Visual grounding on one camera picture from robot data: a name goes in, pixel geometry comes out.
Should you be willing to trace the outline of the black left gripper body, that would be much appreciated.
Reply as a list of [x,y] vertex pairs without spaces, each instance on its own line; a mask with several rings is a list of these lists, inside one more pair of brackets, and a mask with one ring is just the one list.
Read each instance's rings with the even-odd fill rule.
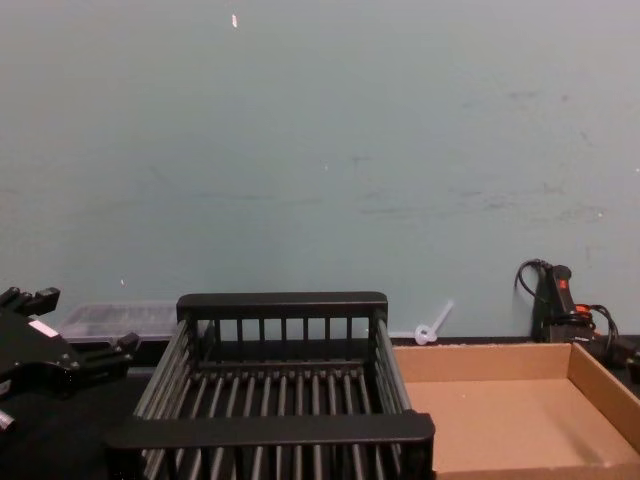
[[70,393],[81,384],[81,360],[53,328],[1,310],[1,399],[26,392]]

